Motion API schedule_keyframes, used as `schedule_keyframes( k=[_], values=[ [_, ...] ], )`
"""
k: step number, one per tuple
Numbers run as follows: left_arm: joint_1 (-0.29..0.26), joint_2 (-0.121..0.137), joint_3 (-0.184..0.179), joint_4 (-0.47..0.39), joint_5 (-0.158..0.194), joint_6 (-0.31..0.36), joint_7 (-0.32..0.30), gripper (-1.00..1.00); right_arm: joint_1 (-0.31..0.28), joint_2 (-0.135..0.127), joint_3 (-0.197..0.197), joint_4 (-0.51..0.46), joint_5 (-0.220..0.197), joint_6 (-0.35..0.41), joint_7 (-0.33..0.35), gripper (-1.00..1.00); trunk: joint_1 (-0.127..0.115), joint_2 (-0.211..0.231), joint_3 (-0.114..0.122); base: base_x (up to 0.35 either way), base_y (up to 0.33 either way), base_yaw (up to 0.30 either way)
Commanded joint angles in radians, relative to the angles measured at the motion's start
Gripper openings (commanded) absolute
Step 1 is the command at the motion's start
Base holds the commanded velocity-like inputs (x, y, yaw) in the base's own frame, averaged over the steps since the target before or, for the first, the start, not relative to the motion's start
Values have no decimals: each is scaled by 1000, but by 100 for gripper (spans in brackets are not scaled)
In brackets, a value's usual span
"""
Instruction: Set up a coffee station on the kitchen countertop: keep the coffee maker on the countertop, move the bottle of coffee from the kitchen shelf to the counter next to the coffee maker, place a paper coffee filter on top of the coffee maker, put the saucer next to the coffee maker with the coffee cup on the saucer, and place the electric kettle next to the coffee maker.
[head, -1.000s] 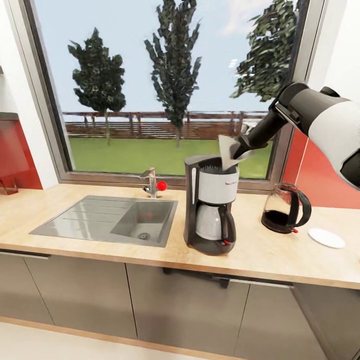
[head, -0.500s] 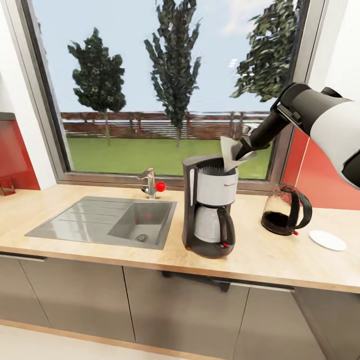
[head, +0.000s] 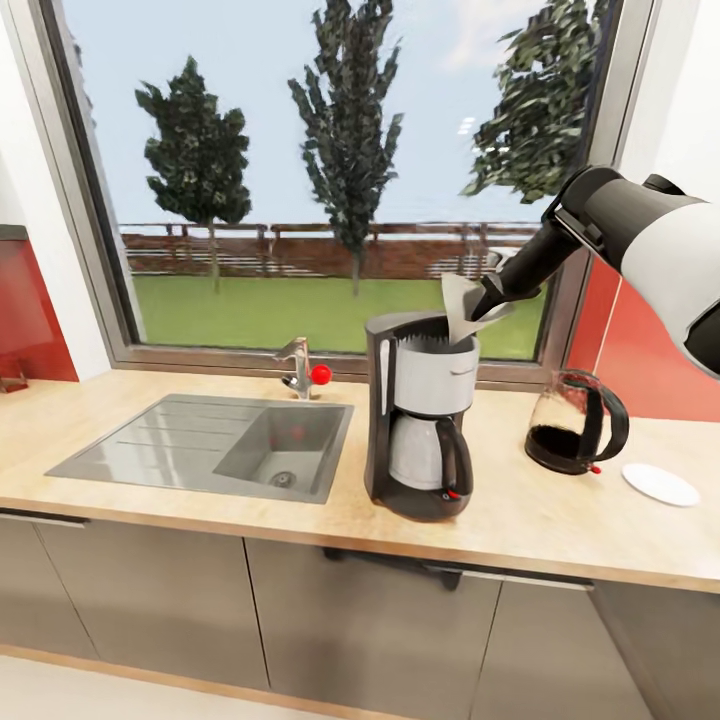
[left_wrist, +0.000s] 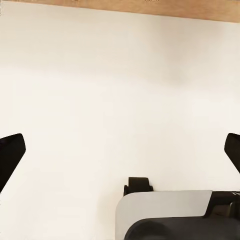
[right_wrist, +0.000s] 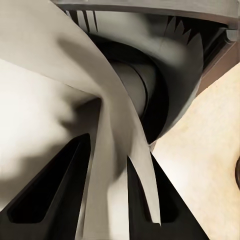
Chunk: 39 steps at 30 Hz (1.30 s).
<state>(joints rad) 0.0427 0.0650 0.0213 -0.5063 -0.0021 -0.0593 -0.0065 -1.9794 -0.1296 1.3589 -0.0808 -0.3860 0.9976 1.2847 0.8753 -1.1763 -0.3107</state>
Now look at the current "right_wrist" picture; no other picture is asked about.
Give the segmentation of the paper coffee filter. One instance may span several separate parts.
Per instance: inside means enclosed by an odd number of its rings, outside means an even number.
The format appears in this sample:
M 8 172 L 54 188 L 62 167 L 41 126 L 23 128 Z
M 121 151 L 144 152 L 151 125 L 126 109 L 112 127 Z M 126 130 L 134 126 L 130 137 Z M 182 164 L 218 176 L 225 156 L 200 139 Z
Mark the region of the paper coffee filter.
M 0 212 L 73 138 L 91 152 L 75 240 L 130 240 L 127 155 L 160 223 L 142 124 L 110 62 L 50 0 L 0 0 Z

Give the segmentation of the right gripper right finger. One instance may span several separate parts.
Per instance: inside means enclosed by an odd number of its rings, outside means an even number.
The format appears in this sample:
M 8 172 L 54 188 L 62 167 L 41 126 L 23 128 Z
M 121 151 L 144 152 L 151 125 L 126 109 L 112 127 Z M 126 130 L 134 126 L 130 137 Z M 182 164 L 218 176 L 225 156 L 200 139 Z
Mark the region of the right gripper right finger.
M 210 240 L 160 164 L 150 154 L 161 222 L 145 220 L 139 177 L 127 155 L 129 240 Z

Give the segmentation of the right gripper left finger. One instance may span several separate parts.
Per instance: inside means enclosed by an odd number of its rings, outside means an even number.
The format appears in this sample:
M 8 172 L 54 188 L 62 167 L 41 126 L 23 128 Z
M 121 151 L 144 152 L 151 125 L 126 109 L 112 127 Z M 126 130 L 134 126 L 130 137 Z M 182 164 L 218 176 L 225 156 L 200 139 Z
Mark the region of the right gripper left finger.
M 71 139 L 0 212 L 0 240 L 75 240 L 91 154 Z

